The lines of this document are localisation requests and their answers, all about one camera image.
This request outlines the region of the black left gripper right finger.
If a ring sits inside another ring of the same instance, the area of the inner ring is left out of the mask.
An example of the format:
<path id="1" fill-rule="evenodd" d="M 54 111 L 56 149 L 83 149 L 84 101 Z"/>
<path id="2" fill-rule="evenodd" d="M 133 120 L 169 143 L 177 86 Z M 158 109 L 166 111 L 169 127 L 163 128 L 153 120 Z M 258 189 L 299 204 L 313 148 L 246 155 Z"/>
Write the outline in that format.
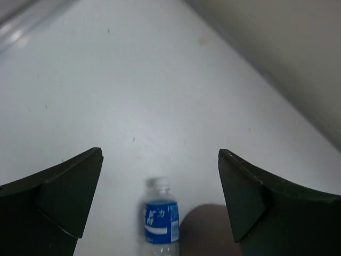
<path id="1" fill-rule="evenodd" d="M 227 149 L 218 169 L 243 255 L 340 255 L 340 196 L 297 185 Z"/>

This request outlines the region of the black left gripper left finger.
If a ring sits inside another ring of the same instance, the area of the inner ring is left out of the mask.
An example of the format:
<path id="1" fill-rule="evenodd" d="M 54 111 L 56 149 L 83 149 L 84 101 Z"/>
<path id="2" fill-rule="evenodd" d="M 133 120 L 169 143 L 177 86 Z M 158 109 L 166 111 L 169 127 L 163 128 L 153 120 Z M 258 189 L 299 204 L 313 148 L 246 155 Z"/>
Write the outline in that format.
<path id="1" fill-rule="evenodd" d="M 101 148 L 1 185 L 1 255 L 73 255 L 101 173 Z"/>

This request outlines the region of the clear bottle blue label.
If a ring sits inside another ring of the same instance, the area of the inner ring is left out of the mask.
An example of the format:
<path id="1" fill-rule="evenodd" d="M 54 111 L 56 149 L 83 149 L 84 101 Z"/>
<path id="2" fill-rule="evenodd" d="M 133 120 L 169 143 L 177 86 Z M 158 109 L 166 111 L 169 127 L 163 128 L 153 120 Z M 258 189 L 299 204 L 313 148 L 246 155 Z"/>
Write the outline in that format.
<path id="1" fill-rule="evenodd" d="M 180 217 L 169 179 L 151 178 L 140 202 L 140 255 L 179 255 Z"/>

